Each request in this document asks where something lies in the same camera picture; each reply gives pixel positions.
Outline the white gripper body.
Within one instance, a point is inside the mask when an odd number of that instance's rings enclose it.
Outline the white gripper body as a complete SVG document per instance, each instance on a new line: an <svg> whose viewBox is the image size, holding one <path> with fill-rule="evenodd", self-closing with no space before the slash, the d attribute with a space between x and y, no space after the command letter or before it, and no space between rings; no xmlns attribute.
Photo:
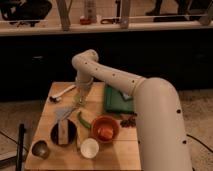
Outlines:
<svg viewBox="0 0 213 171"><path fill-rule="evenodd" d="M93 78L77 77L75 83L77 86L77 93L87 97L93 84Z"/></svg>

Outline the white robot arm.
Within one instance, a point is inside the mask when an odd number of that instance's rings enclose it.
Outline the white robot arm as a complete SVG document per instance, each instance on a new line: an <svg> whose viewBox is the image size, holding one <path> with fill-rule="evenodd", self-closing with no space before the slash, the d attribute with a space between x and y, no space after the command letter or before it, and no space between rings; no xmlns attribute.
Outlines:
<svg viewBox="0 0 213 171"><path fill-rule="evenodd" d="M76 83L89 88L95 78L133 97L143 171L193 171L179 95L159 77L145 78L98 63L93 49L75 55Z"/></svg>

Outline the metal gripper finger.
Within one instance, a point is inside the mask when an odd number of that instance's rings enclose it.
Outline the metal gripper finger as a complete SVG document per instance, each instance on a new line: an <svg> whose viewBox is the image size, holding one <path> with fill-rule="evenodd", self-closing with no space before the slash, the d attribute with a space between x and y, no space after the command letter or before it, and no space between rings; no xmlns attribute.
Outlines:
<svg viewBox="0 0 213 171"><path fill-rule="evenodd" d="M82 98L76 98L74 101L75 107L81 107L83 105L83 99Z"/></svg>

